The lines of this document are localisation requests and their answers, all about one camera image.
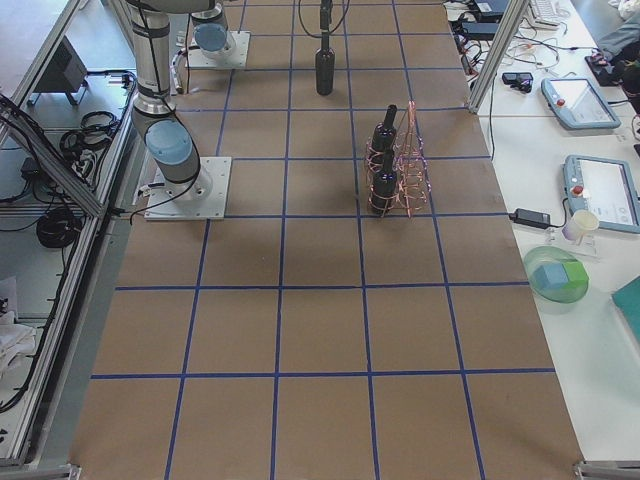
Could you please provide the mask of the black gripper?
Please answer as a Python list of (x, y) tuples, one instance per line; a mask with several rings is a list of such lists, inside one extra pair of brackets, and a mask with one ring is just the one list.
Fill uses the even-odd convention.
[(321, 31), (329, 31), (332, 23), (332, 0), (321, 0), (319, 10), (319, 26)]

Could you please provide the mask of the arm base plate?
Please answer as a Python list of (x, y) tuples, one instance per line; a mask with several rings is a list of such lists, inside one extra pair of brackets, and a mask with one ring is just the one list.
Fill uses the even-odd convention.
[(246, 67), (251, 33), (248, 31), (196, 31), (188, 52), (196, 70), (233, 70)]
[(159, 167), (155, 169), (149, 193), (149, 209), (143, 212), (149, 221), (221, 220), (225, 217), (231, 177), (231, 157), (202, 157), (199, 176), (189, 182), (167, 182)]

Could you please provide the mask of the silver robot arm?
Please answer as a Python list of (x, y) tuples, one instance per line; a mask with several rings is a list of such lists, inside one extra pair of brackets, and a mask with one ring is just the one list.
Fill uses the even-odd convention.
[(235, 41), (229, 33), (228, 21), (221, 4), (211, 10), (192, 13), (190, 19), (195, 44), (206, 58), (222, 58), (234, 50)]
[(193, 204), (211, 192), (198, 149), (170, 102), (171, 14), (186, 14), (194, 26), (196, 49), (211, 58), (231, 48), (232, 35), (222, 1), (129, 1), (137, 94), (132, 120), (164, 177), (167, 199), (157, 203)]

